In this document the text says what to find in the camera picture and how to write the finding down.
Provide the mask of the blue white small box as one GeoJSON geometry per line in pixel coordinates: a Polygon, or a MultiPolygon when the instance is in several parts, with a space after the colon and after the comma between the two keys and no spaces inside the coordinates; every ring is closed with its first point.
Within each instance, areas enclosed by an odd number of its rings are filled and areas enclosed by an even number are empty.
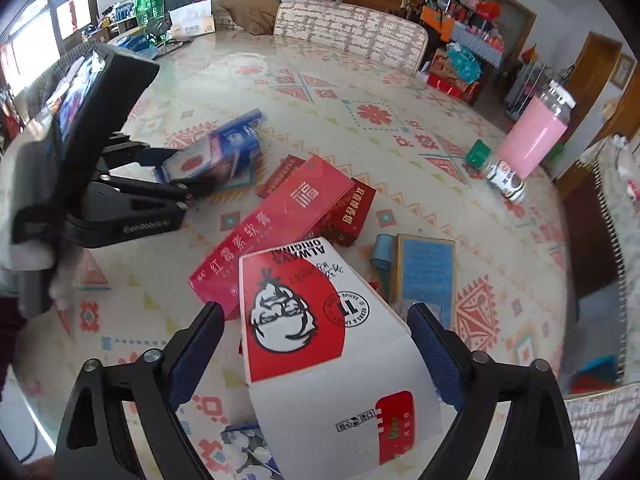
{"type": "Polygon", "coordinates": [[[262,121],[258,108],[206,133],[200,140],[172,154],[155,170],[163,183],[208,177],[225,184],[250,168],[260,155],[256,127],[262,121]]]}

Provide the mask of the white red KFC box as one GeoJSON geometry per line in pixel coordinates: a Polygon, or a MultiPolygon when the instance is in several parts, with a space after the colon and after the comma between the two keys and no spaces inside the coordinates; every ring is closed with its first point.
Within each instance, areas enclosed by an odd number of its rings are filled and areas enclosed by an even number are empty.
{"type": "Polygon", "coordinates": [[[442,430],[407,324],[324,238],[240,260],[250,402],[287,479],[355,479],[442,430]]]}

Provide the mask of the patterned chair near basket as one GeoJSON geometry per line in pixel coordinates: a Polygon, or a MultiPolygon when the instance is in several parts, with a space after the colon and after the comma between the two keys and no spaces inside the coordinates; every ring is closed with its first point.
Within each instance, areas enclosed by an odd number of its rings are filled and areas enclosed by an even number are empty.
{"type": "Polygon", "coordinates": [[[639,415],[639,384],[565,401],[577,448],[579,478],[597,479],[623,446],[639,415]]]}

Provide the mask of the tissue box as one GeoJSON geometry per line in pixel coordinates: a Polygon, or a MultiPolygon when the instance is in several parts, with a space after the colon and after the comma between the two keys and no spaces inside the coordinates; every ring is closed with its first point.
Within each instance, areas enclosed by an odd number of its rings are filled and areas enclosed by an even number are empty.
{"type": "Polygon", "coordinates": [[[171,20],[169,32],[172,38],[192,38],[215,31],[212,3],[209,0],[180,6],[178,9],[171,10],[169,17],[171,20]]]}

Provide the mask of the green plastic soda bottle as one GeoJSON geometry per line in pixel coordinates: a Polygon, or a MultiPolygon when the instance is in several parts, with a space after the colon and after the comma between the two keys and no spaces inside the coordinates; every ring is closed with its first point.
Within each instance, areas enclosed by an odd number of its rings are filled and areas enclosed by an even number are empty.
{"type": "Polygon", "coordinates": [[[134,15],[138,25],[153,42],[159,44],[165,40],[164,0],[134,0],[134,15]]]}

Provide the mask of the long red carton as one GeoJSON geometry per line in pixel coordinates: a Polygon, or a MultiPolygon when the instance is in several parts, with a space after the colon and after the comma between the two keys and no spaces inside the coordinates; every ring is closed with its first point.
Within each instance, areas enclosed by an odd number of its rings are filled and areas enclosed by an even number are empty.
{"type": "Polygon", "coordinates": [[[296,243],[317,233],[352,178],[314,155],[262,200],[193,271],[189,284],[201,302],[220,304],[234,318],[240,301],[243,256],[296,243]]]}

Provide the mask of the light blue tape roll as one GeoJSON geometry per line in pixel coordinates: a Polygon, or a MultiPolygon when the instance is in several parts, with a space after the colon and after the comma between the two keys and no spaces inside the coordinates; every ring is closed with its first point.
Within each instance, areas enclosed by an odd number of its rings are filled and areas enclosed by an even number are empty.
{"type": "Polygon", "coordinates": [[[390,282],[390,274],[396,258],[396,237],[390,234],[378,234],[372,248],[370,263],[378,272],[385,286],[390,282]]]}

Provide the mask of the dark red small box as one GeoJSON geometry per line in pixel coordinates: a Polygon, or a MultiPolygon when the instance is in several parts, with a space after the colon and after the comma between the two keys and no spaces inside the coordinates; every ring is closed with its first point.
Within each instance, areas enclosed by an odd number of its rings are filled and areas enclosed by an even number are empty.
{"type": "MultiPolygon", "coordinates": [[[[267,181],[258,188],[257,196],[263,200],[275,191],[305,161],[295,155],[281,160],[267,181]]],[[[318,234],[343,247],[352,246],[359,237],[372,206],[375,189],[367,183],[352,178],[352,192],[334,206],[329,218],[320,226],[318,234]]]]}

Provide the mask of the green capped small jar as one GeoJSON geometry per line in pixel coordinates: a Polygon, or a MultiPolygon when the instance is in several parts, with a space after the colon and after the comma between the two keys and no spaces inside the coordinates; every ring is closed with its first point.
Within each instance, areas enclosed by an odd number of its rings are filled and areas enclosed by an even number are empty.
{"type": "Polygon", "coordinates": [[[524,180],[481,140],[474,142],[465,161],[509,202],[519,203],[523,199],[524,180]]]}

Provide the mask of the leaf pattern counter cloth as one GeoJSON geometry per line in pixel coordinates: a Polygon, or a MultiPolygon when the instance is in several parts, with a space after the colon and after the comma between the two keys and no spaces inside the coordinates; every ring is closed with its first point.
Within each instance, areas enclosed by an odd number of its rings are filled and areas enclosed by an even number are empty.
{"type": "Polygon", "coordinates": [[[587,148],[579,157],[596,180],[600,211],[608,228],[620,291],[618,380],[639,380],[639,161],[619,134],[587,148]]]}

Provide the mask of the pink thermos bottle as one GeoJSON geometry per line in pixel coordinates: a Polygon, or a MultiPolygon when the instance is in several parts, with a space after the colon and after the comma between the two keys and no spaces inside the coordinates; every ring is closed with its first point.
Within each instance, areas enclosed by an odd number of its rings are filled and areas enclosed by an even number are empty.
{"type": "Polygon", "coordinates": [[[526,179],[561,139],[576,101],[555,79],[533,96],[497,155],[521,179],[526,179]]]}

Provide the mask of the patterned chair far side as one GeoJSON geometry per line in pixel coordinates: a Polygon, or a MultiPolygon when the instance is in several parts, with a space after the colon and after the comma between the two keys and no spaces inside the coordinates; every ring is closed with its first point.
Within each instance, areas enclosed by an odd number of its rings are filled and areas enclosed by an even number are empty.
{"type": "Polygon", "coordinates": [[[419,71],[428,44],[427,31],[416,23],[326,0],[282,2],[273,33],[358,55],[410,76],[419,71]]]}

